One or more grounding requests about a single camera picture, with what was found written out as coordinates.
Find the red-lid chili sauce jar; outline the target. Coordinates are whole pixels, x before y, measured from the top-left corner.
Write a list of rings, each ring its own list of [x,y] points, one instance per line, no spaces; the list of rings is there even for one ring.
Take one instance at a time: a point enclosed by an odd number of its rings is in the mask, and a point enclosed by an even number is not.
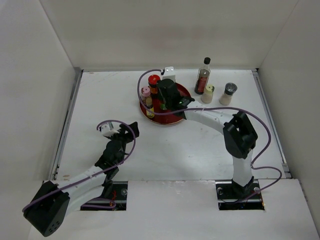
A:
[[[152,74],[148,77],[148,85],[150,89],[150,94],[152,98],[158,97],[158,87],[157,83],[161,80],[160,76],[157,74]]]

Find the pink-cap spice jar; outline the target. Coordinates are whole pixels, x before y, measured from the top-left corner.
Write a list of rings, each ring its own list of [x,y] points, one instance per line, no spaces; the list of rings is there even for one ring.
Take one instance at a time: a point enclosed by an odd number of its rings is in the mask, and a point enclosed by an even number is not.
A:
[[[151,96],[151,91],[149,86],[144,86],[141,88],[140,97],[144,105],[146,105],[146,100]]]

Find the small oil bottle cork cap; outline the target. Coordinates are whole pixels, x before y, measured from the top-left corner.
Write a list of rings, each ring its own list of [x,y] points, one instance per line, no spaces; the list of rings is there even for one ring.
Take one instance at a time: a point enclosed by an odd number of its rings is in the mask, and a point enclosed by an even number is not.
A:
[[[146,116],[149,118],[149,119],[153,119],[155,117],[155,114],[154,114],[154,106],[153,106],[153,100],[151,97],[148,97],[146,100],[145,100],[145,105],[147,107],[147,110],[146,110]]]

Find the chili sauce bottle yellow cap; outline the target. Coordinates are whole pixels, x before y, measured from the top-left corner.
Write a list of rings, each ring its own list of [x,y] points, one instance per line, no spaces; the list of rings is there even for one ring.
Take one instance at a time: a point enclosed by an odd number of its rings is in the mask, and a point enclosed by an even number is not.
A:
[[[159,101],[159,107],[163,111],[167,110],[166,104],[165,104],[165,102],[163,100]]]

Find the tall soy sauce bottle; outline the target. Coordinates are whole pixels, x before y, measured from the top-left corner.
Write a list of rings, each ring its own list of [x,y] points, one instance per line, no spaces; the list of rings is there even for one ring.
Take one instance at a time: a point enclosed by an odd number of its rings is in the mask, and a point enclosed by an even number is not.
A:
[[[204,93],[205,87],[210,77],[210,63],[211,58],[205,57],[203,60],[203,67],[199,68],[197,79],[195,82],[194,92],[198,95],[202,95]]]

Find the white bottle cream cap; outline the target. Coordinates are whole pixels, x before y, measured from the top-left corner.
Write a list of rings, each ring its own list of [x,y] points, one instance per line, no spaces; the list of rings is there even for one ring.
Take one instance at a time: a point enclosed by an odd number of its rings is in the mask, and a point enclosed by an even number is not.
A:
[[[203,90],[201,101],[205,104],[212,102],[215,87],[212,84],[207,84]]]

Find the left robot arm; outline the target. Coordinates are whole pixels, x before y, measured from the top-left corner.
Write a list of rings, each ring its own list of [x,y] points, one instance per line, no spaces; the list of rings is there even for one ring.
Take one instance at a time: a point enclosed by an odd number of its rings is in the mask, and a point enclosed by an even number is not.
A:
[[[113,128],[114,120],[105,120],[96,127],[108,139],[98,161],[86,171],[69,180],[44,182],[31,202],[23,209],[23,217],[44,237],[52,235],[73,211],[80,210],[87,202],[108,199],[112,195],[112,179],[132,154],[127,152],[129,143],[136,143],[140,135],[138,123],[118,121],[119,129]]]

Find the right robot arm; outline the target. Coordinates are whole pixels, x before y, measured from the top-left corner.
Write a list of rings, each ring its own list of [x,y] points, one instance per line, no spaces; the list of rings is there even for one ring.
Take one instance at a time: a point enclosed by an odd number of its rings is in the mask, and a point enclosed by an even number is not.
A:
[[[176,83],[168,78],[158,81],[157,88],[159,98],[174,115],[201,123],[223,135],[225,148],[233,159],[231,190],[236,197],[245,197],[254,181],[251,162],[258,139],[247,114],[243,111],[233,115],[216,110],[206,111],[194,98],[182,96]]]

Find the black-top glass grinder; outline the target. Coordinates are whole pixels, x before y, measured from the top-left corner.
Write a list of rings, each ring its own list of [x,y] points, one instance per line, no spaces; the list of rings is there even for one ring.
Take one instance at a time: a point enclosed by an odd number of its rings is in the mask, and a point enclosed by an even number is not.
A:
[[[221,95],[219,102],[223,106],[228,106],[231,103],[232,97],[238,90],[238,86],[233,82],[228,82],[224,87],[224,92]]]

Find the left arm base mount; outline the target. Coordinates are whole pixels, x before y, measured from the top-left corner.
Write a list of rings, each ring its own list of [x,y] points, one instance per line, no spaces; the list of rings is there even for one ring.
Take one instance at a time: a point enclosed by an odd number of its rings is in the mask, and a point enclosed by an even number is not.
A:
[[[128,182],[114,181],[106,184],[102,194],[80,207],[81,211],[126,211]]]

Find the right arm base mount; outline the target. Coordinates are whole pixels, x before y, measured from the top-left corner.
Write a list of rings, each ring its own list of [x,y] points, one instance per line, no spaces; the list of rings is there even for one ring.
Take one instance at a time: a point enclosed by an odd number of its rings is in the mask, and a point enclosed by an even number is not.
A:
[[[216,181],[215,188],[220,211],[265,210],[257,180],[245,191],[237,189],[231,181]]]

